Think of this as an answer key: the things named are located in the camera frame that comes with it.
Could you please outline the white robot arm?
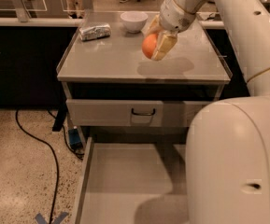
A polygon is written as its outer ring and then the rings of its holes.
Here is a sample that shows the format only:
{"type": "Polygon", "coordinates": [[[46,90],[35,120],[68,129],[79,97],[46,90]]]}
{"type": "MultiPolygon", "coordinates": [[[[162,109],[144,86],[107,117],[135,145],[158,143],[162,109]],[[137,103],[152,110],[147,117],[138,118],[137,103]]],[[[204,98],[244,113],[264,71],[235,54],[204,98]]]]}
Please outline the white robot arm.
{"type": "MultiPolygon", "coordinates": [[[[164,0],[149,31],[161,60],[207,0],[164,0]]],[[[187,224],[270,224],[270,14],[260,0],[214,0],[249,96],[203,108],[186,142],[187,224]]]]}

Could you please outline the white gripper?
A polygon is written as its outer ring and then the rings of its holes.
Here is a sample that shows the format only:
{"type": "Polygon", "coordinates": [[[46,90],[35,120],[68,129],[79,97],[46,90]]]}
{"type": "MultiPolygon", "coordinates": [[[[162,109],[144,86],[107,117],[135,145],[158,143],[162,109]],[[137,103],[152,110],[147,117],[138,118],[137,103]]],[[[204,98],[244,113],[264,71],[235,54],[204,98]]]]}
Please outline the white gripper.
{"type": "Polygon", "coordinates": [[[162,60],[178,42],[178,35],[187,30],[195,20],[195,9],[198,0],[164,0],[159,16],[155,15],[146,35],[157,34],[160,25],[167,31],[158,33],[155,50],[152,52],[153,61],[162,60]]]}

